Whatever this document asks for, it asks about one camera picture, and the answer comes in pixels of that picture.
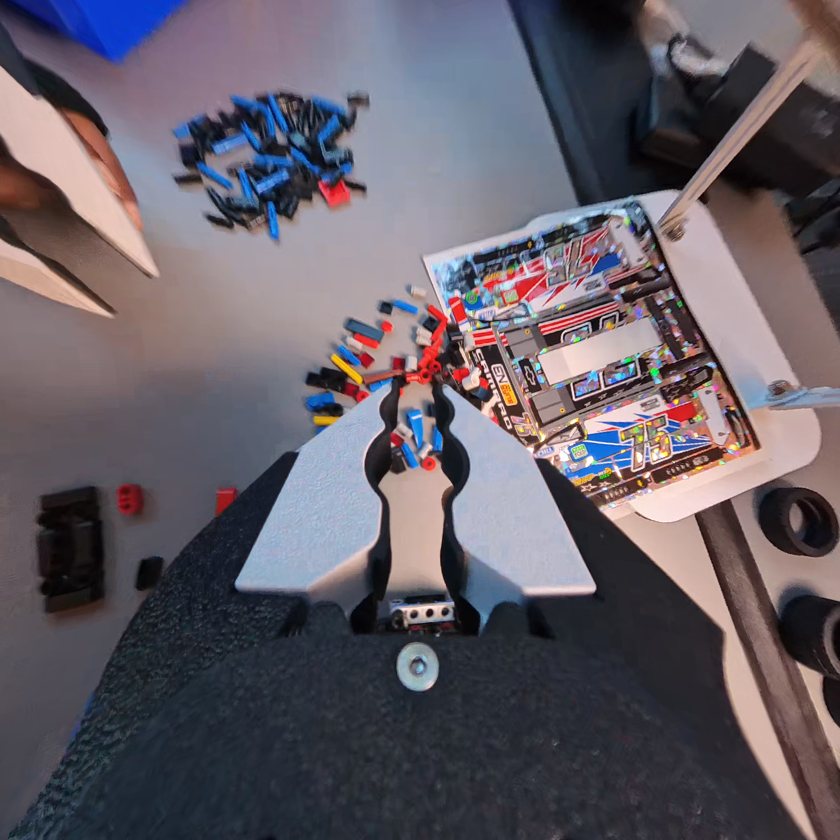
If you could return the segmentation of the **pile of mixed toy bricks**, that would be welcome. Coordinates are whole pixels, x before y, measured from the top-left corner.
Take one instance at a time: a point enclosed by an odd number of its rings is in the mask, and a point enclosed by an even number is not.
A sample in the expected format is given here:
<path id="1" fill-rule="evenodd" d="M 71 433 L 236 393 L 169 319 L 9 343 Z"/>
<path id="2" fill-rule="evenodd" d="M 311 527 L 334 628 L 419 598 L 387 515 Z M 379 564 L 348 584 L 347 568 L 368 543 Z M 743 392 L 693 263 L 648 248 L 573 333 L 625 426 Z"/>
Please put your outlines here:
<path id="1" fill-rule="evenodd" d="M 482 340 L 496 343 L 494 322 L 473 329 L 472 318 L 455 318 L 466 307 L 455 296 L 444 301 L 446 312 L 430 307 L 435 331 L 416 358 L 416 366 L 378 372 L 361 370 L 361 356 L 346 343 L 330 357 L 331 367 L 308 374 L 307 385 L 321 385 L 319 403 L 308 405 L 316 427 L 324 430 L 298 450 L 292 480 L 313 469 L 319 459 L 325 470 L 334 470 L 337 489 L 351 493 L 368 488 L 374 501 L 383 501 L 381 485 L 393 464 L 392 438 L 405 421 L 412 423 L 413 445 L 401 436 L 400 462 L 407 469 L 424 466 L 425 454 L 441 466 L 450 482 L 448 511 L 460 516 L 466 505 L 487 509 L 490 500 L 521 478 L 541 477 L 527 449 L 506 436 L 481 411 L 486 389 L 497 383 L 481 351 Z"/>

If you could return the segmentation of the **black toy tyre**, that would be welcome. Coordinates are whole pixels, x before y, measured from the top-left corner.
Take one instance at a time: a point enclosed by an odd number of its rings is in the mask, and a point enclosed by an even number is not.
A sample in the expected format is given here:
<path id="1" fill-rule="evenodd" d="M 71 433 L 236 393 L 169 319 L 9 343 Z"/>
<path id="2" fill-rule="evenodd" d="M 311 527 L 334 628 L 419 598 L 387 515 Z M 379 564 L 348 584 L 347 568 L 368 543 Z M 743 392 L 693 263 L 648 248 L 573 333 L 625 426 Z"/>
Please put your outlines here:
<path id="1" fill-rule="evenodd" d="M 839 541 L 835 510 L 824 496 L 808 488 L 772 489 L 759 505 L 759 525 L 773 546 L 794 556 L 822 558 Z"/>
<path id="2" fill-rule="evenodd" d="M 818 595 L 789 601 L 780 616 L 780 638 L 797 662 L 839 679 L 839 602 Z"/>

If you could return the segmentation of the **labelled blue storage bin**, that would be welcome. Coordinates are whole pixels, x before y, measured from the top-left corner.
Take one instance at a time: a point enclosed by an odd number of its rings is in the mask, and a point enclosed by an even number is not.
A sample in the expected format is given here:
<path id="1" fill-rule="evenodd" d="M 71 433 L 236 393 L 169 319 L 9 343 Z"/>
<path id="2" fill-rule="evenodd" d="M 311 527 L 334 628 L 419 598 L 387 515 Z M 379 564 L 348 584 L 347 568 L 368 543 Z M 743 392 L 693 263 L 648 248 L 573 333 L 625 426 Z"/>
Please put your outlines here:
<path id="1" fill-rule="evenodd" d="M 121 61 L 185 5 L 184 1 L 7 3 L 111 61 Z"/>

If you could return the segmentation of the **black toy panel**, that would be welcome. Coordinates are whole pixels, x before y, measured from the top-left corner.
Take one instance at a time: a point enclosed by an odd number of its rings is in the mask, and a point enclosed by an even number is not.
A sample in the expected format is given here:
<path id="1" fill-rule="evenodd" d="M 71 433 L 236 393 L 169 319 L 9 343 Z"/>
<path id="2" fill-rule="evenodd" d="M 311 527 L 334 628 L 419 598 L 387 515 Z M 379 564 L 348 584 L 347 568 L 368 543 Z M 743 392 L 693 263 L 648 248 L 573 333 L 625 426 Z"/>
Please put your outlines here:
<path id="1" fill-rule="evenodd" d="M 99 494 L 84 486 L 41 496 L 36 519 L 40 592 L 47 614 L 104 597 L 104 550 Z"/>

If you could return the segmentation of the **pile of blue black pins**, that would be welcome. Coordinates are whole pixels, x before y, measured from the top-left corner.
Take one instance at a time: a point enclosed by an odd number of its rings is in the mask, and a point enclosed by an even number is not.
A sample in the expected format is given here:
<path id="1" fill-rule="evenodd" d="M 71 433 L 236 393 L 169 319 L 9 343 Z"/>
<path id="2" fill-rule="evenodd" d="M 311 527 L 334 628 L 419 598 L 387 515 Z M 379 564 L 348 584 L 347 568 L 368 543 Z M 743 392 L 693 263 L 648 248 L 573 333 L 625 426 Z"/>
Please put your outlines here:
<path id="1" fill-rule="evenodd" d="M 367 91 L 338 101 L 278 89 L 229 102 L 172 130 L 182 164 L 172 179 L 203 191 L 203 217 L 213 228 L 267 233 L 277 243 L 280 223 L 294 221 L 302 204 L 321 199 L 336 209 L 367 194 L 343 142 L 371 106 Z"/>

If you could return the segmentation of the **white book stand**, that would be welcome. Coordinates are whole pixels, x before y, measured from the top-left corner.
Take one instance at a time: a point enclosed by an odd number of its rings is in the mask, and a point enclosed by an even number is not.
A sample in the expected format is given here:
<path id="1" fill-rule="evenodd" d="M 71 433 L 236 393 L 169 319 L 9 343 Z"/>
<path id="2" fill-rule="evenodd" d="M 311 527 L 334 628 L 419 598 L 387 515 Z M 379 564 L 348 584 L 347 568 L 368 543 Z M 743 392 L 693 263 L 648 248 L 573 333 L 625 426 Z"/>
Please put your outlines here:
<path id="1" fill-rule="evenodd" d="M 541 71 L 540 88 L 579 204 L 591 210 L 624 201 L 640 204 L 675 285 L 728 375 L 759 443 L 758 451 L 709 475 L 680 478 L 627 503 L 647 520 L 667 523 L 693 516 L 795 476 L 820 453 L 823 433 L 816 409 L 837 406 L 838 389 L 800 384 L 778 341 L 780 329 L 765 317 L 770 309 L 756 300 L 742 264 L 700 196 L 808 76 L 826 46 L 813 28 L 804 28 L 787 59 L 679 192 L 632 194 L 624 187 L 603 185 L 600 179 L 604 167 L 619 156 L 599 151 L 597 143 L 611 134 L 606 124 L 601 122 L 590 140 L 584 118 L 605 119 L 604 111 L 620 92 L 620 73 L 610 70 L 592 98 L 580 98 L 580 86 L 595 78 L 592 69 L 577 67 L 574 74 L 561 69 L 560 78 Z"/>

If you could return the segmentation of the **person's left hand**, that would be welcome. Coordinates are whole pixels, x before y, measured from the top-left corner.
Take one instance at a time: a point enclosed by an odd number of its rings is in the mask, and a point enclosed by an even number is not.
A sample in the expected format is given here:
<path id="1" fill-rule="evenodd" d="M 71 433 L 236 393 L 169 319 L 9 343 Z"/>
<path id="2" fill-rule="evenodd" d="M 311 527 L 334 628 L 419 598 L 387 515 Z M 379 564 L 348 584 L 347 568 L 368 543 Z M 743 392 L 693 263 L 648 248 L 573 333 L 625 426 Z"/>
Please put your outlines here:
<path id="1" fill-rule="evenodd" d="M 83 147 L 97 166 L 112 193 L 120 200 L 134 226 L 143 231 L 137 197 L 110 145 L 108 137 L 100 131 L 95 122 L 81 112 L 60 108 L 63 119 L 71 126 Z M 1 206 L 5 209 L 36 210 L 57 203 L 58 192 L 46 181 L 39 181 L 12 158 L 2 153 L 1 157 Z"/>

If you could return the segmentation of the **holographic sticker sheet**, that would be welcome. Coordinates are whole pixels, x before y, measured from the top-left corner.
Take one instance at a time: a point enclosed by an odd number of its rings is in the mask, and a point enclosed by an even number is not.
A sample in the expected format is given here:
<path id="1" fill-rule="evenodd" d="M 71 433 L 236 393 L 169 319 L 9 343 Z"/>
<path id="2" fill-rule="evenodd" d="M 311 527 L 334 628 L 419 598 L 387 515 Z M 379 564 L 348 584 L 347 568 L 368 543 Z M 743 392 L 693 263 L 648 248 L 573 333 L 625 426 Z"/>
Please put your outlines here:
<path id="1" fill-rule="evenodd" d="M 423 257 L 459 389 L 603 511 L 761 451 L 639 200 Z"/>

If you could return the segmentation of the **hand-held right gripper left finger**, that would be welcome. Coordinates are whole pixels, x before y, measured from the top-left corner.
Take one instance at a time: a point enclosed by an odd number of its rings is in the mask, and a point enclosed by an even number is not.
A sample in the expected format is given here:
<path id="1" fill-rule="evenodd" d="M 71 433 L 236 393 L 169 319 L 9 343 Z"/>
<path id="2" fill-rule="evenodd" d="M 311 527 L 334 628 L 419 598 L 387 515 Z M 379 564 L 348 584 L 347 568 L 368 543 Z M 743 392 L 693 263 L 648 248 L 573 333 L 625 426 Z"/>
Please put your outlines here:
<path id="1" fill-rule="evenodd" d="M 331 602 L 374 624 L 392 567 L 392 466 L 401 385 L 382 387 L 295 453 L 235 580 L 239 593 Z"/>

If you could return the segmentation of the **partly built toy car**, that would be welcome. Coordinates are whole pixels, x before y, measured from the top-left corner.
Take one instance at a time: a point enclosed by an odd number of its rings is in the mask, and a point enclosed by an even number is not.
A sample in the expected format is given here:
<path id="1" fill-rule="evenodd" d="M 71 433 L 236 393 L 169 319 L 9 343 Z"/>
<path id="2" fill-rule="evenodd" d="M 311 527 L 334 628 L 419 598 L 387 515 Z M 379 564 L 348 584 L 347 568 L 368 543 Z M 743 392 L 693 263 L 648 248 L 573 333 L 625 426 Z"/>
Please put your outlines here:
<path id="1" fill-rule="evenodd" d="M 374 625 L 378 634 L 432 636 L 461 634 L 455 601 L 448 592 L 402 595 L 380 606 Z"/>

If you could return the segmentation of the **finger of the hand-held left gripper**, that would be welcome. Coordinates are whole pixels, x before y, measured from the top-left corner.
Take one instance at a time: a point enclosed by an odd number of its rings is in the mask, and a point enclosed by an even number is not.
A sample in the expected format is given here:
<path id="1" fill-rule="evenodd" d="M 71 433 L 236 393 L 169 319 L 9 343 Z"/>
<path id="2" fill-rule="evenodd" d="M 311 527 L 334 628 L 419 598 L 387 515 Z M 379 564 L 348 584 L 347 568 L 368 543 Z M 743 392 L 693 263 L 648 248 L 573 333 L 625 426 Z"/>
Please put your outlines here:
<path id="1" fill-rule="evenodd" d="M 1 219 L 1 277 L 44 298 L 113 319 L 116 310 L 56 260 L 29 247 Z"/>
<path id="2" fill-rule="evenodd" d="M 68 121 L 1 69 L 1 136 L 11 158 L 39 175 L 72 212 L 147 277 L 160 275 L 143 235 Z"/>

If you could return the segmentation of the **small black power adapter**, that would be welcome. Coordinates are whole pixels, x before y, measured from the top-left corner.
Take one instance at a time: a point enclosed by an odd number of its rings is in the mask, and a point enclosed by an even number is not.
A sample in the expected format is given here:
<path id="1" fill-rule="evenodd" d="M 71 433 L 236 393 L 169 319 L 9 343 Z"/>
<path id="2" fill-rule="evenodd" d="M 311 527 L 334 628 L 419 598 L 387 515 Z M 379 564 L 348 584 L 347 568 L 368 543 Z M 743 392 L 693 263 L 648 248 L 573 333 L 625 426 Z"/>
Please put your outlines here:
<path id="1" fill-rule="evenodd" d="M 672 76 L 651 76 L 633 116 L 633 147 L 642 156 L 695 171 L 708 146 L 696 132 L 698 109 Z"/>

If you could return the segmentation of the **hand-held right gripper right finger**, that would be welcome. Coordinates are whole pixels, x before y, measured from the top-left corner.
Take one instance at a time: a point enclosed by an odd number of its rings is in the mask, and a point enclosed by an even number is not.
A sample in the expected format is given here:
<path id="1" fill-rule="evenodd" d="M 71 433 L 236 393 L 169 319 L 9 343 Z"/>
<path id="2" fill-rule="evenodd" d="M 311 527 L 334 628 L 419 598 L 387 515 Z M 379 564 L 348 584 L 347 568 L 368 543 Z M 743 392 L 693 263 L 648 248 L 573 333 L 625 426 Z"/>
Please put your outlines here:
<path id="1" fill-rule="evenodd" d="M 447 384 L 433 387 L 443 502 L 441 565 L 465 625 L 502 604 L 590 596 L 595 581 L 538 460 Z"/>

